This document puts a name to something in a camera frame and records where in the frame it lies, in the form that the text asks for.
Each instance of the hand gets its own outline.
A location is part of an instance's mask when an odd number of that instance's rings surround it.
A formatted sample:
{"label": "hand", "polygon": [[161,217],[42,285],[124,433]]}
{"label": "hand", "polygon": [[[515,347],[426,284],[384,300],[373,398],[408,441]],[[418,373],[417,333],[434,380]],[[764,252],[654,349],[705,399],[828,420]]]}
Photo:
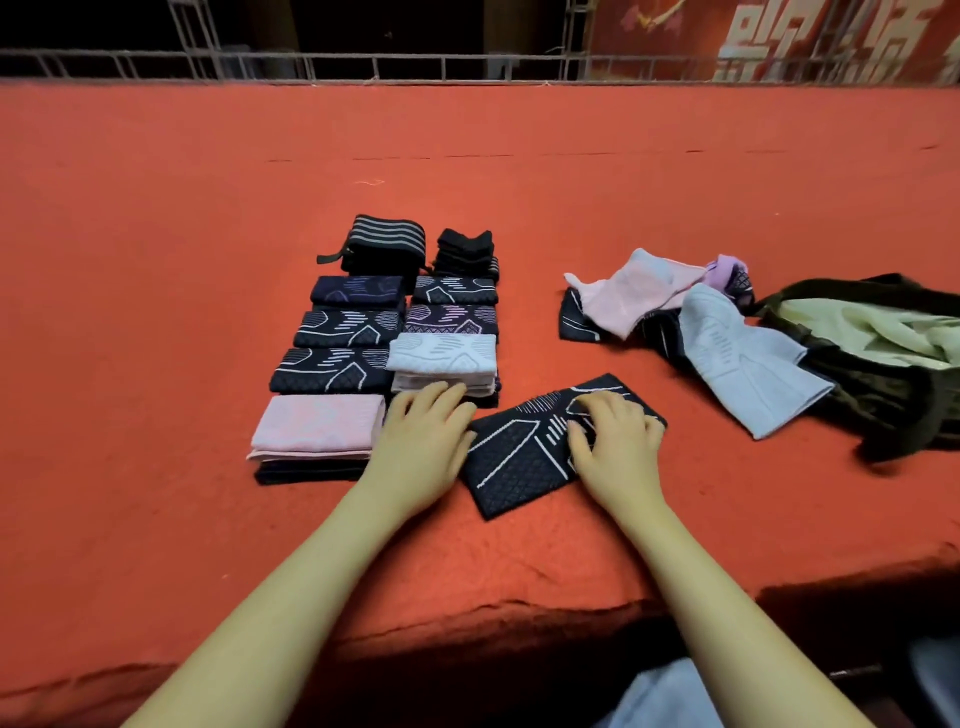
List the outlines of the hand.
{"label": "hand", "polygon": [[644,415],[636,402],[615,392],[593,392],[578,398],[596,428],[593,451],[583,428],[569,422],[567,441],[573,465],[589,493],[618,523],[631,514],[664,505],[657,469],[663,424]]}
{"label": "hand", "polygon": [[476,437],[467,431],[476,405],[460,404],[466,391],[464,384],[437,381],[398,394],[357,488],[404,520],[446,493]]}

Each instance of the bag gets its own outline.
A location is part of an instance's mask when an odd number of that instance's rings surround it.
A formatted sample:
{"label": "bag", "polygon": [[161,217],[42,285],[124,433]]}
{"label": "bag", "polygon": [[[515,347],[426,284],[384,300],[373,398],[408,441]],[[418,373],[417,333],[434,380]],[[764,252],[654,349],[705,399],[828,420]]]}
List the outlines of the bag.
{"label": "bag", "polygon": [[960,295],[892,273],[864,280],[802,280],[754,308],[762,324],[809,349],[801,367],[834,383],[811,411],[862,434],[857,453],[864,460],[883,462],[925,448],[960,449],[960,367],[928,369],[864,359],[778,313],[785,301],[812,298],[960,318]]}
{"label": "bag", "polygon": [[426,235],[412,220],[357,215],[343,247],[333,255],[317,255],[317,264],[341,258],[341,269],[351,276],[403,276],[411,294],[426,264]]}

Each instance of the light green fabric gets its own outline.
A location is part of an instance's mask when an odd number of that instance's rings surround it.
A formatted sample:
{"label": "light green fabric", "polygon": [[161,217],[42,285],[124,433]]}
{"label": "light green fabric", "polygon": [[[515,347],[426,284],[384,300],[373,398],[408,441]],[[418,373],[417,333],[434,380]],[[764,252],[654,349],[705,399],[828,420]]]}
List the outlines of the light green fabric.
{"label": "light green fabric", "polygon": [[779,314],[864,359],[927,369],[960,366],[960,319],[833,299],[792,299]]}

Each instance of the forearm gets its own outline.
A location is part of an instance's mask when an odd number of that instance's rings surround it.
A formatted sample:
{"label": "forearm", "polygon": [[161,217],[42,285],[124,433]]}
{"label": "forearm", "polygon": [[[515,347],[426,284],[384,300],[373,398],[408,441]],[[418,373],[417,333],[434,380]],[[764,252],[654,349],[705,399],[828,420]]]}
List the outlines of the forearm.
{"label": "forearm", "polygon": [[870,726],[665,505],[621,525],[650,568],[728,728]]}
{"label": "forearm", "polygon": [[402,519],[358,483],[128,721],[127,726],[284,723],[350,592]]}

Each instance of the person's left hand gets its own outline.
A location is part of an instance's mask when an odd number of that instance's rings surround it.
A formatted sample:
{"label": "person's left hand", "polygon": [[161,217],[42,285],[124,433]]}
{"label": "person's left hand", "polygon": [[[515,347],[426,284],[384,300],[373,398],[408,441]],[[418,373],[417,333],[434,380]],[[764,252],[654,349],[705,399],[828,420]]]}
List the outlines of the person's left hand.
{"label": "person's left hand", "polygon": [[446,493],[476,437],[467,431],[476,405],[460,404],[466,391],[464,384],[438,381],[396,395],[356,487],[404,520]]}

